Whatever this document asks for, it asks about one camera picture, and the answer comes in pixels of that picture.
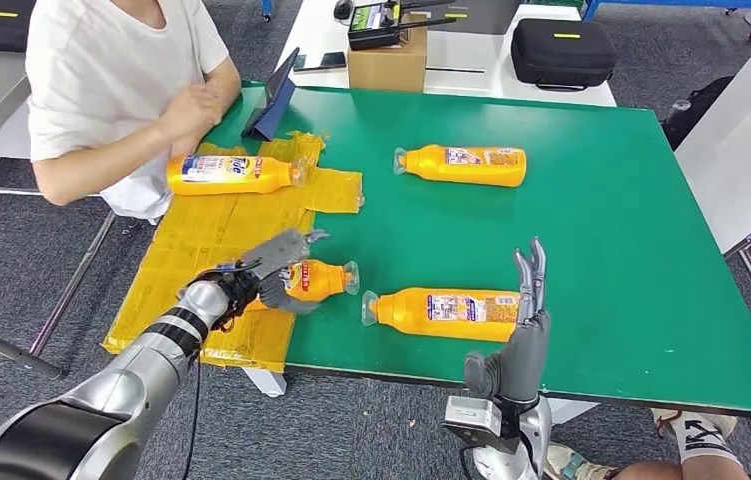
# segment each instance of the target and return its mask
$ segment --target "green table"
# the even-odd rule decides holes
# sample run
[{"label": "green table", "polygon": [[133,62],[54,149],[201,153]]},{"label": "green table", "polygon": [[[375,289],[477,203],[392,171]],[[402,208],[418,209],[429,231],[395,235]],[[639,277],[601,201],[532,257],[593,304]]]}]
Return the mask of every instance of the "green table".
[{"label": "green table", "polygon": [[[261,93],[244,88],[208,141],[241,143]],[[313,252],[356,260],[361,292],[516,289],[511,252],[539,235],[548,396],[751,415],[751,316],[653,112],[303,88],[278,135],[291,130],[327,132],[320,165],[363,172],[366,205],[318,214],[332,237]],[[393,175],[397,146],[432,143],[524,148],[526,180],[507,189]],[[460,382],[467,352],[498,348],[363,327],[360,296],[337,295],[297,319],[287,362]]]}]

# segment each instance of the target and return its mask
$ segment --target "human hand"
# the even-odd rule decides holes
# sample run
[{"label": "human hand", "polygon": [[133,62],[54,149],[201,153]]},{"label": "human hand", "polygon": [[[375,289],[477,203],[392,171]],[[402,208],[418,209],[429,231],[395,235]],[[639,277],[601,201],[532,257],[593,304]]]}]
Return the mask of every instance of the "human hand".
[{"label": "human hand", "polygon": [[217,96],[205,85],[190,85],[175,96],[160,117],[163,134],[173,142],[207,132],[222,120]]},{"label": "human hand", "polygon": [[181,155],[190,155],[195,153],[195,149],[198,147],[201,138],[204,136],[204,132],[201,134],[190,133],[183,137],[178,137],[172,142],[172,148],[169,152],[170,156],[178,157]]}]

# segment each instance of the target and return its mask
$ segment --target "cardboard box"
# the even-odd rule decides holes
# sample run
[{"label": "cardboard box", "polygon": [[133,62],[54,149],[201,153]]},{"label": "cardboard box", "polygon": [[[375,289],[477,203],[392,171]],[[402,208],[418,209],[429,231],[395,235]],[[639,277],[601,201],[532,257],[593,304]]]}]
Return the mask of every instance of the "cardboard box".
[{"label": "cardboard box", "polygon": [[[403,23],[425,19],[424,15],[406,15]],[[404,33],[408,42],[398,47],[349,50],[349,87],[421,92],[428,60],[428,29],[412,28]]]}]

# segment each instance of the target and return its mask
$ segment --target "yellow plastic bottle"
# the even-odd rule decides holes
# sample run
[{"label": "yellow plastic bottle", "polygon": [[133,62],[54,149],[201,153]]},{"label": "yellow plastic bottle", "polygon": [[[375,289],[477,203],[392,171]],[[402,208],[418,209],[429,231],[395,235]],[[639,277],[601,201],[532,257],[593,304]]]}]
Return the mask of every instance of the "yellow plastic bottle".
[{"label": "yellow plastic bottle", "polygon": [[419,175],[426,180],[516,187],[525,178],[525,151],[505,147],[441,147],[419,150],[397,148],[393,172]]},{"label": "yellow plastic bottle", "polygon": [[184,155],[166,167],[169,188],[177,195],[270,193],[304,183],[304,162],[286,163],[272,157]]},{"label": "yellow plastic bottle", "polygon": [[[360,290],[360,270],[357,262],[353,261],[340,267],[308,259],[283,269],[281,275],[287,293],[305,302],[321,302],[342,292],[357,295]],[[266,308],[268,307],[257,299],[245,309],[250,311]]]},{"label": "yellow plastic bottle", "polygon": [[403,333],[506,342],[516,325],[519,293],[498,290],[406,288],[363,294],[361,322]]}]

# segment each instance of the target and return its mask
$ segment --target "gray carpet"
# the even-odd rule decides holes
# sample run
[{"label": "gray carpet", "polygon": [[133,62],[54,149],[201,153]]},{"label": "gray carpet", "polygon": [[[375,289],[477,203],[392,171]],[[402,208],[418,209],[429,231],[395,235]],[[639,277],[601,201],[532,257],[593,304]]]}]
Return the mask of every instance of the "gray carpet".
[{"label": "gray carpet", "polygon": [[[243,77],[265,80],[295,19],[297,1],[276,0],[269,24],[256,0],[208,1]],[[669,104],[713,78],[736,72],[751,54],[751,29],[718,9],[603,6],[597,16],[620,50],[613,90],[621,105]],[[0,185],[32,186],[24,161],[0,162]],[[95,235],[98,200],[57,208],[34,198],[0,197],[0,335],[28,345]],[[103,366],[97,344],[116,314],[148,246],[152,227],[118,219],[45,358],[69,366],[47,381],[0,358],[0,423],[24,406],[65,391]],[[729,266],[751,310],[751,279]],[[287,395],[259,394],[237,369],[204,367],[193,479],[458,479],[459,444],[438,427],[452,391],[372,380],[289,374]],[[193,387],[183,389],[146,449],[141,479],[177,479],[192,420]],[[676,461],[673,442],[655,436],[645,408],[602,405],[559,427],[553,439],[613,465]],[[751,471],[751,428],[732,443]]]}]

